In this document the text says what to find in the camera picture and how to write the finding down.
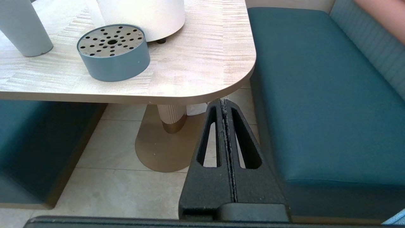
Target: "white cylinder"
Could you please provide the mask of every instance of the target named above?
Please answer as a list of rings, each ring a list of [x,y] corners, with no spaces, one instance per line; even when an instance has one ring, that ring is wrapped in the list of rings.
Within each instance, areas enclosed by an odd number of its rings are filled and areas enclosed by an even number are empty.
[[[94,25],[130,24],[142,29],[146,41],[178,31],[185,22],[184,0],[86,0]]]

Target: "table leg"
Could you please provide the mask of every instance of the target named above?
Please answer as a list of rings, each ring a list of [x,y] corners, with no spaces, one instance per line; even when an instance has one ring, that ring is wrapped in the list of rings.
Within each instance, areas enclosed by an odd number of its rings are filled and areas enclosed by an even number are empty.
[[[186,168],[201,135],[204,117],[187,116],[185,106],[148,105],[135,140],[139,160],[159,172]]]

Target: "light blue cylinder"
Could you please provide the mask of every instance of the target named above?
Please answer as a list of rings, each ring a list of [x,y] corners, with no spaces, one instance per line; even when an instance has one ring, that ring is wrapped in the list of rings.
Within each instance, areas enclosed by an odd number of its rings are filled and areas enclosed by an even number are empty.
[[[24,56],[39,56],[53,48],[30,0],[0,0],[0,30]]]
[[[77,50],[90,75],[104,82],[132,78],[150,63],[143,31],[127,24],[104,26],[86,33],[78,41]]]

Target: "black rubber foot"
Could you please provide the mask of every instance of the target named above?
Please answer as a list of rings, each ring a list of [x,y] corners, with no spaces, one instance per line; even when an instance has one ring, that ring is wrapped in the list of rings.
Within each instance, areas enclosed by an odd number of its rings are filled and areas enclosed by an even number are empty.
[[[166,38],[160,39],[160,40],[156,40],[156,42],[158,44],[162,44],[162,43],[166,43]]]

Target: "perforated lid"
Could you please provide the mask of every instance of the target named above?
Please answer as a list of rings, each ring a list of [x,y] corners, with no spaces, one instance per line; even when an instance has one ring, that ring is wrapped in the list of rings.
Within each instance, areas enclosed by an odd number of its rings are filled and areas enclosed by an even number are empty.
[[[114,57],[137,48],[145,39],[142,31],[125,25],[111,25],[86,34],[78,44],[79,52],[94,58]]]

